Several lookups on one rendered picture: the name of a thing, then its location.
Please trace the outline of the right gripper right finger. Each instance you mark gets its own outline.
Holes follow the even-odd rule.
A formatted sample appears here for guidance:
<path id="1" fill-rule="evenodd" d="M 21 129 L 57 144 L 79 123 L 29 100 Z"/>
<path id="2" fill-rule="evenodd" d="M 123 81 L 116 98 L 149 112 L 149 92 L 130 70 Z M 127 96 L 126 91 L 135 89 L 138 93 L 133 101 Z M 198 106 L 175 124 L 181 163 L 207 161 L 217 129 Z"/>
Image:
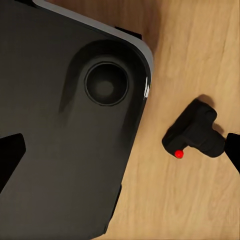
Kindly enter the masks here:
<path id="1" fill-rule="evenodd" d="M 240 173 L 240 135 L 235 133 L 228 133 L 224 151 Z"/>

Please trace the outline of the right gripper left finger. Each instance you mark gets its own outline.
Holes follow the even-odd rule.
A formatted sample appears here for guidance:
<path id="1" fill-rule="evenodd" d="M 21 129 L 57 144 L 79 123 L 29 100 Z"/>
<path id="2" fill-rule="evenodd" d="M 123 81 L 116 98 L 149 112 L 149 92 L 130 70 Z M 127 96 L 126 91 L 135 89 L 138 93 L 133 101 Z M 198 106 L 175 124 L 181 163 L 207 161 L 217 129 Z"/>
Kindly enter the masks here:
<path id="1" fill-rule="evenodd" d="M 0 193 L 26 153 L 22 133 L 0 138 Z"/>

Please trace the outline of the digital camera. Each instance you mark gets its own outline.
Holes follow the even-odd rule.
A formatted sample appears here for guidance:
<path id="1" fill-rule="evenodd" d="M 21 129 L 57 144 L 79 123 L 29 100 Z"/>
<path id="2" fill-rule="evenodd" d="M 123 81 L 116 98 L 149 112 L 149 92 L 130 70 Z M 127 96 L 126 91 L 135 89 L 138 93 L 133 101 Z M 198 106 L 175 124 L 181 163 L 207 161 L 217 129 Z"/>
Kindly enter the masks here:
<path id="1" fill-rule="evenodd" d="M 224 153 L 226 139 L 212 128 L 216 118 L 214 108 L 195 99 L 175 121 L 161 143 L 167 152 L 178 159 L 183 158 L 183 150 L 187 146 L 217 158 Z"/>

